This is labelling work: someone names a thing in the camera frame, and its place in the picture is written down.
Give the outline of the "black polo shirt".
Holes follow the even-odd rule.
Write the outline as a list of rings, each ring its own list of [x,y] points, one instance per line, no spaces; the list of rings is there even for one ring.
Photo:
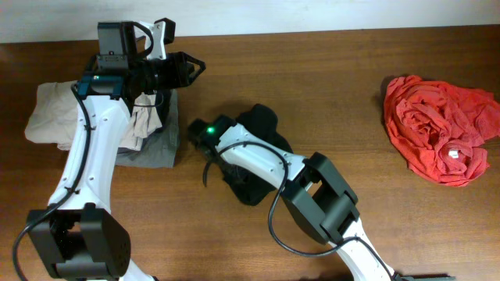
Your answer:
[[[265,105],[254,105],[241,113],[219,137],[223,180],[237,199],[255,206],[279,188],[284,174],[295,176],[301,165],[290,144],[277,132],[276,113]],[[287,170],[285,163],[291,163]]]

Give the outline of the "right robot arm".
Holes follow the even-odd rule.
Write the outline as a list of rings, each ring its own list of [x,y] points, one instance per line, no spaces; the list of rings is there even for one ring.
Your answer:
[[[356,280],[401,278],[375,251],[363,229],[355,192],[325,155],[305,157],[280,149],[228,116],[211,123],[196,119],[188,127],[188,139],[208,165],[219,166],[240,202],[257,205],[276,191],[268,228],[285,250],[308,258],[336,253]],[[325,251],[300,251],[278,237],[273,227],[278,201],[308,237],[327,246]]]

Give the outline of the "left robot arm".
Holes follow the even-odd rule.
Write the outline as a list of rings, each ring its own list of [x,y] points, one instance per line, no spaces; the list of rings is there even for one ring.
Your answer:
[[[111,214],[110,187],[136,98],[187,87],[205,70],[203,61],[166,51],[175,28],[167,18],[98,24],[99,51],[70,88],[78,117],[62,178],[23,229],[54,279],[148,279],[131,259],[129,233]]]

